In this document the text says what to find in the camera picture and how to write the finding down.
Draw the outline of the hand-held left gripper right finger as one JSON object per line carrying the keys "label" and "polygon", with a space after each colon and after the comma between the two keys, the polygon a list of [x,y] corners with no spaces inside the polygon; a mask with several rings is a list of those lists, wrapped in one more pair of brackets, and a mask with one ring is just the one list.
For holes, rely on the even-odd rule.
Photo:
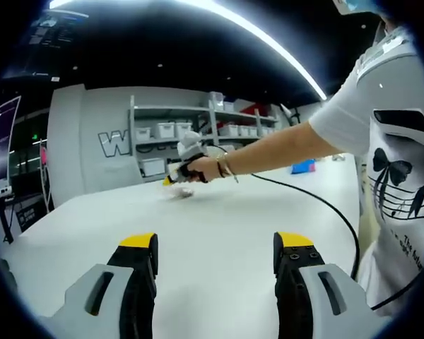
{"label": "hand-held left gripper right finger", "polygon": [[376,338],[391,321],[367,304],[363,288],[299,234],[273,236],[279,338]]}

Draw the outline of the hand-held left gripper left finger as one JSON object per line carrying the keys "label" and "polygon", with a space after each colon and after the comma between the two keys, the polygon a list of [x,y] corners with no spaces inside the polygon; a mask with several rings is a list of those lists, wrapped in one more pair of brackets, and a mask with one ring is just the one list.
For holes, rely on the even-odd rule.
{"label": "hand-held left gripper left finger", "polygon": [[53,338],[152,338],[157,274],[156,233],[122,240],[65,291],[47,330]]}

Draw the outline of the person's right hand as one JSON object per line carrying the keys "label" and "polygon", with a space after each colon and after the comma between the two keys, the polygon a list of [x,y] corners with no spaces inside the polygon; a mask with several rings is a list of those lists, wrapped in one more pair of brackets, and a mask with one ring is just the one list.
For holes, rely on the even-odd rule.
{"label": "person's right hand", "polygon": [[202,173],[205,179],[205,183],[210,183],[214,179],[221,177],[218,169],[218,161],[213,157],[201,157],[188,165],[188,170],[194,172],[194,175],[190,176],[190,182],[201,182],[201,178],[198,173]]}

